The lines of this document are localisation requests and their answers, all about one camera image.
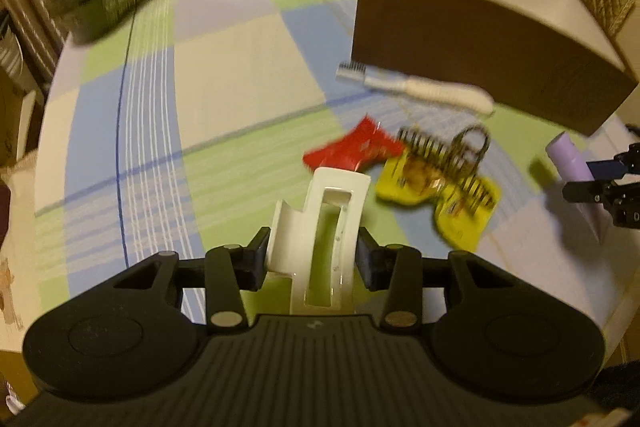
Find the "lilac cream tube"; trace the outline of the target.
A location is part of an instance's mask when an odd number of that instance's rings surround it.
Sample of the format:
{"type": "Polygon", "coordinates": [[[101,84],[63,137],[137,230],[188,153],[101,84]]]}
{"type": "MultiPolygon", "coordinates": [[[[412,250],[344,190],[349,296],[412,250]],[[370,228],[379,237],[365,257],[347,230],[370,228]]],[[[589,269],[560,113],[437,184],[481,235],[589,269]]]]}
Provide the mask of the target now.
{"type": "Polygon", "coordinates": [[[593,180],[587,161],[567,132],[558,134],[546,146],[546,153],[564,182],[593,180]]]}

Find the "white plastic holder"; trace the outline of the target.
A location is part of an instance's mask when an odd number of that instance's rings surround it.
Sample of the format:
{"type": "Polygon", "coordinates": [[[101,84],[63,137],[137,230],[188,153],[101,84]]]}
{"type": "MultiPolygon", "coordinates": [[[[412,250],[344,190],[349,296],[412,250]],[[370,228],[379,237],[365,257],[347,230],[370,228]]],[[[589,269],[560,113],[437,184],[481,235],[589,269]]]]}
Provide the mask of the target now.
{"type": "Polygon", "coordinates": [[[320,167],[301,210],[277,202],[266,265],[291,280],[291,314],[354,312],[356,245],[370,183],[363,173],[320,167]]]}

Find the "yellow chicken snack packet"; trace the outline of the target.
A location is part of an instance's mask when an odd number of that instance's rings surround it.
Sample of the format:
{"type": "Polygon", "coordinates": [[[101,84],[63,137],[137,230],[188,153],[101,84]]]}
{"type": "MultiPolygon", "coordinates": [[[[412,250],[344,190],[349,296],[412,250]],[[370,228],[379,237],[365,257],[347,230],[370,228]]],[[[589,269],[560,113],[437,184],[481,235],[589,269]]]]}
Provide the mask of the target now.
{"type": "Polygon", "coordinates": [[[432,162],[411,153],[386,161],[375,193],[402,207],[432,204],[436,231],[458,251],[475,251],[501,198],[500,187],[486,176],[473,174],[454,181],[432,162]]]}

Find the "red snack wrapper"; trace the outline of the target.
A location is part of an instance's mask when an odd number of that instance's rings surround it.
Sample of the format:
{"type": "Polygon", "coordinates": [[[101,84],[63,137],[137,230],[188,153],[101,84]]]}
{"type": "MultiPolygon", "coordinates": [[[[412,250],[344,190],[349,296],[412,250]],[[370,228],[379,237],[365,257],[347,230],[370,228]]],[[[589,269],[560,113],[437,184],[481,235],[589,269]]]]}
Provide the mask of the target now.
{"type": "Polygon", "coordinates": [[[404,153],[405,145],[388,134],[369,115],[336,141],[303,155],[303,163],[312,171],[321,167],[359,171],[404,153]]]}

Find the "white toothbrush black bristles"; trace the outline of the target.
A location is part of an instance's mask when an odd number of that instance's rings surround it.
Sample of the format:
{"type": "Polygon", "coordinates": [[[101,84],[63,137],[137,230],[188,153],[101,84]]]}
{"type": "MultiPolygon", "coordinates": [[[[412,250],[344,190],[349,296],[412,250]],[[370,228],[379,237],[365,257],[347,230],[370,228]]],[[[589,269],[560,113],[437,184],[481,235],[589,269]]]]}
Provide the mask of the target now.
{"type": "Polygon", "coordinates": [[[338,65],[336,78],[360,83],[372,90],[400,93],[423,102],[469,109],[480,115],[495,112],[494,98],[485,90],[470,84],[412,76],[393,80],[378,79],[367,73],[366,66],[355,62],[338,65]]]}

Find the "checkered tablecloth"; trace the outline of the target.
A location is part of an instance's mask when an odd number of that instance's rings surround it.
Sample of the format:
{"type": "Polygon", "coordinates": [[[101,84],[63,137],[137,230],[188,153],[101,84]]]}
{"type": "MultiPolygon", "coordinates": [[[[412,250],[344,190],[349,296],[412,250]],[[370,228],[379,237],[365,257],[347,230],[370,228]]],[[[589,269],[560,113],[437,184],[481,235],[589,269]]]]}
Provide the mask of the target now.
{"type": "MultiPolygon", "coordinates": [[[[149,0],[92,46],[70,40],[35,182],[35,317],[162,249],[246,244],[280,199],[302,208],[303,153],[369,115],[450,139],[474,115],[338,81],[356,0],[149,0]]],[[[477,252],[589,314],[617,345],[639,309],[639,231],[594,239],[544,148],[562,129],[498,107],[480,171],[502,197],[477,252]]]]}

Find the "brown cardboard box white inside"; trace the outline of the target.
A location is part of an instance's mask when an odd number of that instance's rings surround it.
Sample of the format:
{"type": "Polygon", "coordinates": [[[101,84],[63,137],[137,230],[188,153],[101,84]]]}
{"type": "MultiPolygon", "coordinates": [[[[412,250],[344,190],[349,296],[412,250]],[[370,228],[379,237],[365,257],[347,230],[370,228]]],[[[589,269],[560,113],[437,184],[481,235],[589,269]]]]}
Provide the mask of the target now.
{"type": "Polygon", "coordinates": [[[582,0],[358,0],[352,58],[472,84],[586,135],[639,83],[582,0]]]}

